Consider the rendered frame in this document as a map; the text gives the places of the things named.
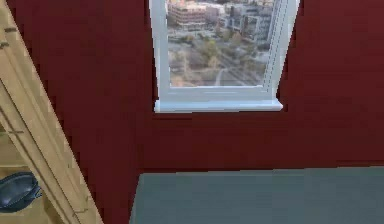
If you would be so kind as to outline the white framed window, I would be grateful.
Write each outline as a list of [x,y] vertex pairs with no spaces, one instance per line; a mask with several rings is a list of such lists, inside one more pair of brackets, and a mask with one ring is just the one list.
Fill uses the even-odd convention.
[[279,111],[300,0],[149,0],[158,113]]

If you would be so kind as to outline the grey table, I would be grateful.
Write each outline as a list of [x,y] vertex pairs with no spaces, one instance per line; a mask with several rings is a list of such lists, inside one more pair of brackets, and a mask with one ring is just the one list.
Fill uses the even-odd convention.
[[384,167],[144,173],[129,224],[384,224]]

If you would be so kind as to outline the light wooden shelf unit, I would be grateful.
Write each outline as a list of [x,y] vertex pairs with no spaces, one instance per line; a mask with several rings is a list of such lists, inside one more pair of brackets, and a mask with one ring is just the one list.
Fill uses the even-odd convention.
[[0,179],[30,171],[43,196],[0,224],[104,224],[6,0],[0,0]]

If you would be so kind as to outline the dark blue bowl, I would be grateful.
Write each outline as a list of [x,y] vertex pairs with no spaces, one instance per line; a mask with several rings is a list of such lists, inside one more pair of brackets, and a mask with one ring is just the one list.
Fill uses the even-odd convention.
[[0,213],[21,211],[41,196],[41,187],[32,172],[8,175],[0,180]]

